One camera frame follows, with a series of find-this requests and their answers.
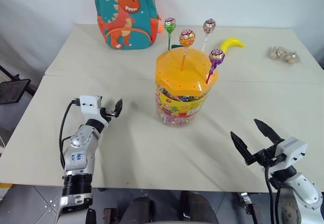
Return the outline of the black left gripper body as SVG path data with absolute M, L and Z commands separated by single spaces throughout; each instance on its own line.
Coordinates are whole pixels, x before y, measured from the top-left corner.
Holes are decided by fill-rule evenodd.
M 114 117 L 114 112 L 108 112 L 105 107 L 101 107 L 100 115 L 107 123 L 109 123 Z

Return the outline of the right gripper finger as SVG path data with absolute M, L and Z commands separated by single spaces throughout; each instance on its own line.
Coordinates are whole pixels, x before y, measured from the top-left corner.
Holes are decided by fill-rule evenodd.
M 263 121 L 254 119 L 254 122 L 263 136 L 267 137 L 274 145 L 278 145 L 284 141 L 269 125 Z
M 230 132 L 231 139 L 234 143 L 235 148 L 243 156 L 245 162 L 250 162 L 252 160 L 252 154 L 248 151 L 246 144 L 243 140 L 238 137 L 234 132 Z

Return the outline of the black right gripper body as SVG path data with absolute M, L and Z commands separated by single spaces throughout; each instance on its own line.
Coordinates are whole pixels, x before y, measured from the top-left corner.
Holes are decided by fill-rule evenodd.
M 262 149 L 255 154 L 251 154 L 247 150 L 247 155 L 244 157 L 247 165 L 251 165 L 257 162 L 263 167 L 274 167 L 275 165 L 284 161 L 284 154 L 280 153 L 276 155 L 276 149 L 278 144 L 273 144 L 269 148 Z

